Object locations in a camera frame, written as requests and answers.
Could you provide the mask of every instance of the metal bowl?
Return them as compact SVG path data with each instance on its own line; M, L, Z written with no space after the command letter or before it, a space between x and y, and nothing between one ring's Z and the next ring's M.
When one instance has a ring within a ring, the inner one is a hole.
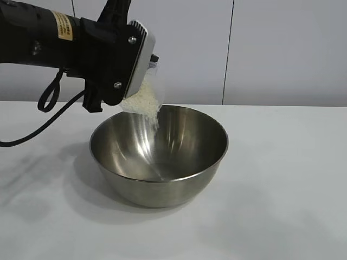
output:
M228 148L224 128L199 111L163 106L156 132L138 114L121 112L93 133L91 153L109 184L146 207L187 202L211 181Z

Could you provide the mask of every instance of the bowl rim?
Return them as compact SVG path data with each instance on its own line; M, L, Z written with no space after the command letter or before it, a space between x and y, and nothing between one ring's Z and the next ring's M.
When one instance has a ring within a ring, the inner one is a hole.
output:
M202 173L204 173L205 171L207 171L208 169L210 168L213 168L214 166L218 165L221 160L224 158L224 156L226 155L226 153L228 152L228 148L229 148L229 137L228 137L228 133L227 131L225 130L225 128L216 120L214 119L212 116L204 113L204 112L201 112L199 110L196 110L196 109L193 109L193 108L189 108L189 107L182 107L182 106L176 106L176 105L162 105L163 107L177 107L179 109L188 109L188 110L192 110L192 111L196 111L196 112L199 112L199 113L202 113L204 115L206 115L207 117L211 118L213 121L215 121L223 130L224 134L225 134L225 137L226 137L226 147L224 149L224 152L223 154L220 156L220 158L214 162L212 165L210 165L209 167L207 167L206 169L204 169L203 171L200 171L200 172L197 172L197 173L194 173L194 174L191 174L189 176L186 176L186 177L181 177L181 178L177 178L177 179L172 179L172 180L141 180L141 179L135 179L135 178L131 178L131 177L127 177L127 176L124 176L124 175L121 175L121 174L118 174L117 172L114 172L114 171L110 171L109 169L107 169L105 166L103 166L99 161L98 159L96 159L96 157L94 156L94 153L92 151L92 140L93 140L93 137L95 136L96 132L98 131L98 129L103 126L106 122L110 121L111 119L113 119L114 117L116 116L119 116L120 114L122 113L129 113L129 112L120 112L120 113L117 113L113 116L110 116L109 118L107 118L105 121L103 121L92 133L91 135L91 138L89 139L89 152L91 153L91 156L93 157L94 161L98 164L99 167L101 167L102 169L104 169L105 171L109 172L109 173L112 173L112 174L115 174L119 177L122 177L122 178L125 178L125 179L128 179L128 180L133 180L133 181L138 181L138 182L144 182L144 183L171 183L171 182L175 182L175 181L181 181L181 180L187 180L187 179L190 179L190 178L194 178Z

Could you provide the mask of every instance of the yellow warning label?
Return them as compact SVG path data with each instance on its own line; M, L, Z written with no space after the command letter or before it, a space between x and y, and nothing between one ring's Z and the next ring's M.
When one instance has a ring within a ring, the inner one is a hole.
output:
M56 24L58 25L58 38L63 40L72 41L72 26L69 18L60 12L51 11L55 17Z

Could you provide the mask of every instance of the white table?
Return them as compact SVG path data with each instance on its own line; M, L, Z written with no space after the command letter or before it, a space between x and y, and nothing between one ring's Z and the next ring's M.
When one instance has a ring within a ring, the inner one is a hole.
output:
M210 185L174 209L129 206L89 155L118 107L75 104L34 140L1 148L0 259L347 259L347 108L190 107L223 124L230 146ZM48 117L0 102L0 139Z

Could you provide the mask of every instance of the black cable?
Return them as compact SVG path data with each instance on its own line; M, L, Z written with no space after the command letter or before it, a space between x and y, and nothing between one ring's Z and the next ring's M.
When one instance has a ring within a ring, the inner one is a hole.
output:
M13 147L16 145L20 145L26 141L29 141L30 139L36 137L38 134L40 134L42 131L44 131L47 127L49 127L58 117L61 116L62 113L64 113L73 103L75 103L79 98L83 97L85 94L85 90L81 91L79 94L74 96L69 102L67 102L58 112L56 112L46 123L44 123L39 129L33 131L31 134L20 138L15 141L11 142L1 142L0 141L0 147Z
M49 84L49 86L42 93L37 103L37 108L40 111L47 113L51 111L54 108L55 104L58 102L58 98L60 94L60 81L61 81L61 78L63 77L63 73L64 73L64 70L60 68L54 80L51 82L51 84ZM51 95L52 95L52 98L50 99L48 105L45 106L46 102L48 101Z

